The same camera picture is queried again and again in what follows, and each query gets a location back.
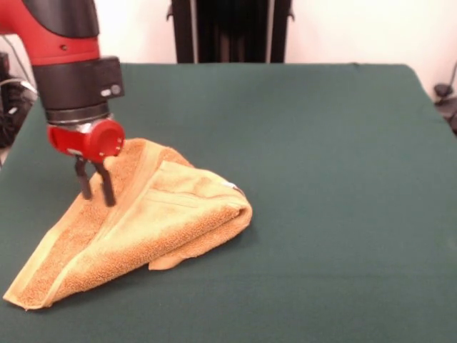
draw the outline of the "green tablecloth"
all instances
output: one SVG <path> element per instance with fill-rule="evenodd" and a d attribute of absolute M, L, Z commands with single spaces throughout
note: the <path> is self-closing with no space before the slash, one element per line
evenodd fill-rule
<path fill-rule="evenodd" d="M 124 65 L 128 137 L 239 185 L 238 238 L 52 308 L 0 342 L 457 342 L 457 141 L 405 66 Z M 79 191 L 39 105 L 0 173 L 0 289 Z"/>

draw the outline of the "red robot arm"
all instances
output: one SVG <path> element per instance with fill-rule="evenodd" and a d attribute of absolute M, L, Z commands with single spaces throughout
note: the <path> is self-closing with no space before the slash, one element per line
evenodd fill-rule
<path fill-rule="evenodd" d="M 0 0 L 0 34 L 17 34 L 31 61 L 51 145 L 76 156 L 82 194 L 91 198 L 84 172 L 93 163 L 104 178 L 106 204 L 115 204 L 109 173 L 125 134 L 107 101 L 123 96 L 119 59 L 101 58 L 93 0 Z"/>

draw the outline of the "folded towel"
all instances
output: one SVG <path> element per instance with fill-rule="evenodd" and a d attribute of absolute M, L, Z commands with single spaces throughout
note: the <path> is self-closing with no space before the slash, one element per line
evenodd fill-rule
<path fill-rule="evenodd" d="M 78 195 L 46 233 L 4 295 L 24 309 L 50 307 L 133 269 L 170 269 L 235 237 L 250 223 L 243 192 L 176 150 L 130 139 L 106 160 L 117 205 L 108 208 L 101 178 L 94 198 Z"/>

